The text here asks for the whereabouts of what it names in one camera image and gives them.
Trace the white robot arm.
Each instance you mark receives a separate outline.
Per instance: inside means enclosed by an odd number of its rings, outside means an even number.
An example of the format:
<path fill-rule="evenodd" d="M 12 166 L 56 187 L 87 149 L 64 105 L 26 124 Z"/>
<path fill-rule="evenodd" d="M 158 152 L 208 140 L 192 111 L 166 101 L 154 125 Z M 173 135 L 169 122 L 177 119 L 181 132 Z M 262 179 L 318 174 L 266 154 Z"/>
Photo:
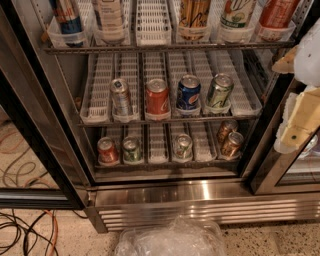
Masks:
<path fill-rule="evenodd" d="M 320 18 L 300 43 L 280 58 L 272 70 L 291 73 L 306 85 L 303 92 L 291 93 L 285 103 L 274 149 L 281 154 L 296 151 L 320 126 Z"/>

